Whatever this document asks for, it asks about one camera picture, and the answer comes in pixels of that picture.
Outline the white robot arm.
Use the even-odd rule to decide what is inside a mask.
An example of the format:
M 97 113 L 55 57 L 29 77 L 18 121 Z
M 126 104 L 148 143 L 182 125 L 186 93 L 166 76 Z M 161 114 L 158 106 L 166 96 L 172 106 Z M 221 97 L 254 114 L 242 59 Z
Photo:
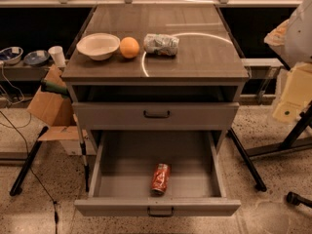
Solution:
M 270 33 L 264 42 L 288 66 L 312 61 L 312 0 L 303 0 L 290 18 Z

